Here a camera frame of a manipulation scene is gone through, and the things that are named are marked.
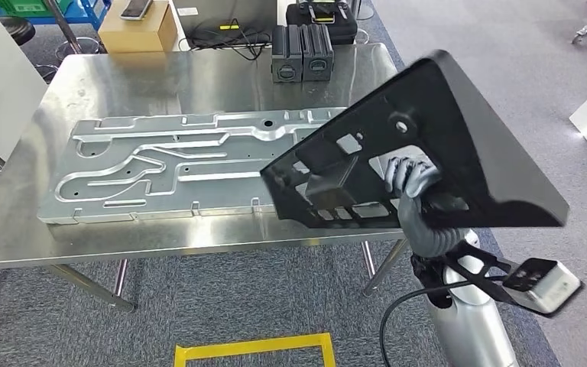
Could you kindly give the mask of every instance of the stamped aluminum panel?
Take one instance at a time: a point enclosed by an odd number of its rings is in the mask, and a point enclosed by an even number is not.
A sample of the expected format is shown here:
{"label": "stamped aluminum panel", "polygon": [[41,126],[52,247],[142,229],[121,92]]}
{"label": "stamped aluminum panel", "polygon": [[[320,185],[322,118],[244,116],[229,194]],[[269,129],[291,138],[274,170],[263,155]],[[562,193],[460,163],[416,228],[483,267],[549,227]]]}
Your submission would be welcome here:
{"label": "stamped aluminum panel", "polygon": [[342,110],[79,121],[37,216],[71,224],[272,212],[260,169]]}

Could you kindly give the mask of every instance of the gray glove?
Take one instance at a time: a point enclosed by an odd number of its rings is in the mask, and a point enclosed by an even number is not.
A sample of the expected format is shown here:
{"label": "gray glove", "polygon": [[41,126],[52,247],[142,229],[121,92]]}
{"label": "gray glove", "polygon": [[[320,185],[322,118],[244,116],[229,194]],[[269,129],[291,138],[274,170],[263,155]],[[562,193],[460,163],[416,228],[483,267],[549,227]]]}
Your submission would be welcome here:
{"label": "gray glove", "polygon": [[[456,228],[431,229],[422,219],[422,193],[439,179],[439,171],[428,158],[392,158],[384,176],[386,190],[399,196],[399,223],[410,248],[424,258],[444,255],[468,232]],[[447,203],[456,208],[461,205]]]}

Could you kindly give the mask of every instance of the black automotive part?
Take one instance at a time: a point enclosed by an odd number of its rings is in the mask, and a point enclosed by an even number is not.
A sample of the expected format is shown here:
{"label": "black automotive part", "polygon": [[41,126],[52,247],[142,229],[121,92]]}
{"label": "black automotive part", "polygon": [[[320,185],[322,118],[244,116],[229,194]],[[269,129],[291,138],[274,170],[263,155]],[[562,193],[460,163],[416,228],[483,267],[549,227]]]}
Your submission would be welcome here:
{"label": "black automotive part", "polygon": [[[357,151],[341,148],[338,141],[346,135],[358,142]],[[441,50],[327,122],[261,176],[280,219],[310,228],[396,228],[395,197],[369,160],[409,145],[426,153],[442,174],[427,196],[448,194],[468,206],[456,211],[423,206],[423,218],[433,228],[566,222],[568,203]],[[355,206],[363,203],[379,203],[387,214],[359,215]]]}

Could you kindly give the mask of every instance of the cardboard box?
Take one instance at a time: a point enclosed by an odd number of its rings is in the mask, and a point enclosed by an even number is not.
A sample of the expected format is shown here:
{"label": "cardboard box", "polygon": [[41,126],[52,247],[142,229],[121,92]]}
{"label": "cardboard box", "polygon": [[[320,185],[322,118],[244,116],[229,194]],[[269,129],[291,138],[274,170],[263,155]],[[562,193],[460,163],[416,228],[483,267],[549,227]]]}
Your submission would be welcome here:
{"label": "cardboard box", "polygon": [[170,3],[154,1],[140,21],[120,19],[127,0],[113,0],[98,34],[110,54],[170,52],[177,40]]}

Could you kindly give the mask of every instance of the round hole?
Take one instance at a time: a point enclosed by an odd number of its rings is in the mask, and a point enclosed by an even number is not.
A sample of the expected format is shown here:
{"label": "round hole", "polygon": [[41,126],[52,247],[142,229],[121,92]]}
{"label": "round hole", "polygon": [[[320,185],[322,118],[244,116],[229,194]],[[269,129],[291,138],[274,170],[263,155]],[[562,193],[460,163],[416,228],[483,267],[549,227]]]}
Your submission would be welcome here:
{"label": "round hole", "polygon": [[404,124],[401,121],[397,121],[397,124],[395,124],[395,128],[397,128],[397,130],[399,130],[402,134],[408,131],[408,126],[406,126],[406,124]]}

